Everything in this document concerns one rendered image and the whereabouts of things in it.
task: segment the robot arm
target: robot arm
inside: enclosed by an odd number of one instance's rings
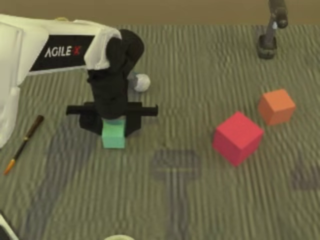
[[[77,68],[107,69],[106,46],[117,29],[91,21],[30,19],[0,14],[0,148],[16,125],[20,88],[28,75]]]

